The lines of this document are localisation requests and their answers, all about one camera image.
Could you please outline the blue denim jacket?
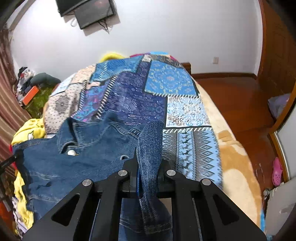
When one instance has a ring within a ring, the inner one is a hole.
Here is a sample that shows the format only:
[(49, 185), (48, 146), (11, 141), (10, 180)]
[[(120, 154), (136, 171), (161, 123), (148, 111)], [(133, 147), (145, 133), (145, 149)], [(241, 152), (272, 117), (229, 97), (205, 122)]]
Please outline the blue denim jacket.
[(163, 125), (155, 120), (128, 126), (114, 113), (90, 123), (67, 118), (52, 138), (15, 145), (23, 151), (16, 166), (27, 210), (39, 220), (83, 180), (103, 180), (136, 157), (143, 196), (122, 201), (119, 239), (171, 240), (171, 215), (156, 197)]

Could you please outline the clothes pile on left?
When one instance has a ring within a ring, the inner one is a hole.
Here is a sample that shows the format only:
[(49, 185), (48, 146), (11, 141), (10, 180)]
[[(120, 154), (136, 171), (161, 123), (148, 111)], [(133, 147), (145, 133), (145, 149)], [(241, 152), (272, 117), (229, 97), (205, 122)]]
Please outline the clothes pile on left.
[(21, 67), (18, 70), (18, 82), (16, 85), (16, 97), (24, 96), (25, 90), (30, 87), (31, 79), (35, 76), (34, 71), (28, 67)]

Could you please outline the tan fleece blanket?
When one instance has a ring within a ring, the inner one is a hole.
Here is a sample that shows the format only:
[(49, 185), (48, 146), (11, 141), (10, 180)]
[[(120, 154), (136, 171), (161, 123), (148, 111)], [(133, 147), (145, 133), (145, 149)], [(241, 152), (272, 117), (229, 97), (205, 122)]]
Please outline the tan fleece blanket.
[(246, 150), (211, 97), (196, 83), (206, 113), (218, 141), (224, 193), (258, 226), (261, 226), (262, 197)]

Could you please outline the white cabinet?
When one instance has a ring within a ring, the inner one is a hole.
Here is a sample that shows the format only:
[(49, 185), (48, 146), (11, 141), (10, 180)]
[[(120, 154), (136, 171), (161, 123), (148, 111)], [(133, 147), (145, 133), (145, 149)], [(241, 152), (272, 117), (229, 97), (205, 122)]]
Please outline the white cabinet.
[(266, 234), (272, 240), (295, 240), (295, 108), (270, 135), (282, 166), (279, 185), (269, 192)]

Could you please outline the pink croc shoe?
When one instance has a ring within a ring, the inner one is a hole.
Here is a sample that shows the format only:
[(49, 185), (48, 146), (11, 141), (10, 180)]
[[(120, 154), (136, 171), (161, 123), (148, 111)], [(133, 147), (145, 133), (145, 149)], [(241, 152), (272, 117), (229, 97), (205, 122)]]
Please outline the pink croc shoe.
[(281, 184), (283, 168), (278, 157), (273, 161), (273, 173), (271, 175), (272, 183), (275, 187)]

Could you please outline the yellow cartoon blanket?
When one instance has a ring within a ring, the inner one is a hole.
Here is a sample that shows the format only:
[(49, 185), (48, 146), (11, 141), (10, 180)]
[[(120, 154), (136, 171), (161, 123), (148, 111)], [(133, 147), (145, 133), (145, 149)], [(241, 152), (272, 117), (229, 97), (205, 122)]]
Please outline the yellow cartoon blanket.
[[(28, 140), (44, 138), (46, 135), (43, 118), (33, 118), (24, 123), (24, 125), (15, 133), (11, 146), (23, 143)], [(14, 181), (13, 205), (15, 208), (16, 222), (21, 225), (23, 232), (26, 232), (33, 226), (34, 214), (26, 208), (26, 197), (22, 187), (25, 185), (19, 171), (16, 171), (16, 179)]]

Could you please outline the green patterned bag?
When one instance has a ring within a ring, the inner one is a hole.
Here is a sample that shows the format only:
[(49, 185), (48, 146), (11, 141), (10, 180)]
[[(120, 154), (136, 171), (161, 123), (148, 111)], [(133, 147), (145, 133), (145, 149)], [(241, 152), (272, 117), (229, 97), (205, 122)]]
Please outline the green patterned bag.
[(41, 88), (35, 96), (24, 105), (24, 109), (29, 113), (31, 118), (41, 118), (43, 115), (43, 108), (53, 91), (53, 87)]

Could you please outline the striped curtain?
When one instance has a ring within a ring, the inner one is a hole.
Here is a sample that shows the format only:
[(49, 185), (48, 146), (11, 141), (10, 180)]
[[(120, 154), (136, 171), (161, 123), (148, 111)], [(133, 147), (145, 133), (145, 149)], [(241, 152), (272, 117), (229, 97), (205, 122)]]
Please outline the striped curtain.
[(9, 31), (1, 28), (1, 161), (11, 156), (10, 144), (18, 129), (31, 118), (15, 97), (16, 75), (9, 44)]

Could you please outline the blue patchwork bedsheet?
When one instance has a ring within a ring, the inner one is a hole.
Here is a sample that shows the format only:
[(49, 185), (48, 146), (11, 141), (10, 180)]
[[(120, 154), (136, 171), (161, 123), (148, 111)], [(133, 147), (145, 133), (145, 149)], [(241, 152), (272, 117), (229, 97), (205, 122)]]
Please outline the blue patchwork bedsheet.
[(212, 124), (194, 80), (174, 58), (145, 53), (80, 69), (58, 85), (45, 105), (47, 137), (68, 117), (90, 122), (108, 113), (128, 126), (163, 121), (163, 159), (189, 179), (208, 178), (222, 187)]

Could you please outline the purple cloth on floor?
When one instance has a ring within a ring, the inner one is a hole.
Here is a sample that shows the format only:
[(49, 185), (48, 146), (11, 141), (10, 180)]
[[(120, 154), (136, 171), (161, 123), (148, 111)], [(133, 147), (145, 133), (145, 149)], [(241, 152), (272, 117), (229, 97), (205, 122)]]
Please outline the purple cloth on floor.
[(268, 107), (274, 118), (278, 118), (290, 99), (290, 93), (272, 97), (268, 100)]

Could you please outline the orange box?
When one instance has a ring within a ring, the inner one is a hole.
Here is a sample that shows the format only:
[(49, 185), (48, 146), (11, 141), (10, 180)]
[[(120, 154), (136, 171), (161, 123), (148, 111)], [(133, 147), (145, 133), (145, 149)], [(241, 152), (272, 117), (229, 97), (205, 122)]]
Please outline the orange box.
[(29, 92), (24, 96), (22, 102), (24, 105), (28, 105), (29, 102), (34, 98), (34, 96), (39, 92), (39, 88), (37, 86), (33, 86)]

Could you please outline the dark green cushion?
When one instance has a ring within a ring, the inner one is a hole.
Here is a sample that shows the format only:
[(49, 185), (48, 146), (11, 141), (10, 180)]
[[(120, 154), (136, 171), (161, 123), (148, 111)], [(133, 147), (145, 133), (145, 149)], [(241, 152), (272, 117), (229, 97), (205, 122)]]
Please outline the dark green cushion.
[(39, 73), (30, 79), (31, 86), (55, 86), (60, 82), (60, 79), (48, 75), (47, 73)]

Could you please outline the wooden door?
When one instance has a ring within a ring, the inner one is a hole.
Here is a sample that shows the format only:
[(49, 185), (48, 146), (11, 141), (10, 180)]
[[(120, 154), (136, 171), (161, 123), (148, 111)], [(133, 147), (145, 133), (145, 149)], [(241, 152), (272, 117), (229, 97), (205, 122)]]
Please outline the wooden door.
[(257, 79), (268, 97), (291, 93), (295, 85), (295, 39), (269, 1), (259, 1), (263, 43)]

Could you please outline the wall socket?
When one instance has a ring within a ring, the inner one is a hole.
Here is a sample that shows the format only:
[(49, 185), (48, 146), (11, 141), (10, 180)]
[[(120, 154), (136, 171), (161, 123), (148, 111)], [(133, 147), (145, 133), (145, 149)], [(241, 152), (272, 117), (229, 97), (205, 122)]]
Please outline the wall socket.
[(213, 64), (218, 64), (219, 63), (219, 58), (218, 57), (214, 57), (212, 63)]

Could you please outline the wall mounted television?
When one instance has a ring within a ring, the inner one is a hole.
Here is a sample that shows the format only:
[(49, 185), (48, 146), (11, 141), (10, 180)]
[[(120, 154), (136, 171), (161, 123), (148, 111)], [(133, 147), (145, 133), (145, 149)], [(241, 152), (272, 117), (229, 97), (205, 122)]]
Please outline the wall mounted television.
[(115, 8), (112, 1), (109, 0), (56, 0), (60, 16), (75, 15), (80, 29), (89, 27), (94, 23), (107, 30), (105, 20), (115, 15)]

